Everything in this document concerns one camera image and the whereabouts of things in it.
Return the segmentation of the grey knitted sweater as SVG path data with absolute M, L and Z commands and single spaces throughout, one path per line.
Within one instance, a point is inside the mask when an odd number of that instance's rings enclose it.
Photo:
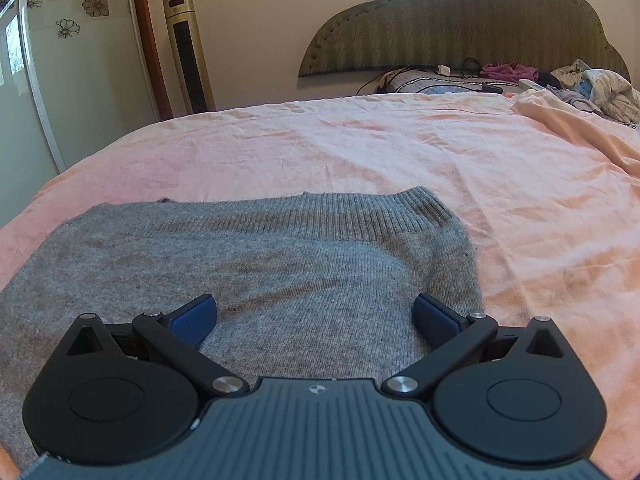
M 22 404 L 73 320 L 169 312 L 197 296 L 202 352 L 247 380 L 384 379 L 427 352 L 411 308 L 480 310 L 476 251 L 425 188 L 225 203 L 101 205 L 55 229 L 1 294 L 1 441 L 35 459 Z

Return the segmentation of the pile of light clothes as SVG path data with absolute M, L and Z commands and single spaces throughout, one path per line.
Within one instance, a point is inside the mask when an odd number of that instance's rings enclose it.
M 639 91 L 612 70 L 591 68 L 578 58 L 573 64 L 556 68 L 551 73 L 539 73 L 536 83 L 582 112 L 631 128 L 639 127 Z

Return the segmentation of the pink bed sheet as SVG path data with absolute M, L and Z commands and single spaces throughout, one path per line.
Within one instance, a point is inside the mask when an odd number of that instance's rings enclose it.
M 488 312 L 555 319 L 608 408 L 597 464 L 639 471 L 639 179 L 512 110 L 514 98 L 382 94 L 235 108 L 129 133 L 49 181 L 1 231 L 9 283 L 102 204 L 425 186 L 478 250 Z

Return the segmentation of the peach blanket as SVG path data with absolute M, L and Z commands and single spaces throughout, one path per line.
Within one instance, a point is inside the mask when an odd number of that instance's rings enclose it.
M 548 90 L 521 93 L 513 99 L 512 110 L 540 122 L 566 142 L 593 148 L 625 174 L 639 179 L 637 130 L 581 112 Z

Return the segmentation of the gold tower fan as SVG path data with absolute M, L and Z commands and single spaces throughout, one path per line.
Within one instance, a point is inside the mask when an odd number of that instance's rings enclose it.
M 216 110 L 193 0 L 163 0 L 178 81 L 188 114 Z

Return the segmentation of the magenta garment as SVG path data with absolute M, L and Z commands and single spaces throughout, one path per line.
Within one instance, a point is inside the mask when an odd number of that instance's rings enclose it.
M 519 82 L 521 79 L 536 82 L 539 72 L 535 67 L 520 63 L 487 64 L 480 69 L 480 76 L 506 82 Z

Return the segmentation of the white glass wardrobe door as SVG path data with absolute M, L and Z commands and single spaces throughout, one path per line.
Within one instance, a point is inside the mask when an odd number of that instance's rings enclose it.
M 134 0 L 1 0 L 1 221 L 157 122 Z

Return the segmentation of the olive upholstered headboard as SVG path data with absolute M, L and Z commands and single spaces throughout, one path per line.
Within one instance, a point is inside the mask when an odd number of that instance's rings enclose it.
M 586 0 L 372 0 L 332 16 L 299 76 L 404 66 L 518 63 L 549 73 L 578 58 L 623 76 L 628 67 Z

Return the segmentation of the brown wooden door frame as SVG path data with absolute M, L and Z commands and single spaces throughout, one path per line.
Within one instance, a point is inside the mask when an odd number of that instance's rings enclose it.
M 157 52 L 149 0 L 134 0 L 134 14 L 136 14 L 146 72 L 149 76 L 158 117 L 160 120 L 171 119 L 174 114 L 172 114 L 160 57 Z

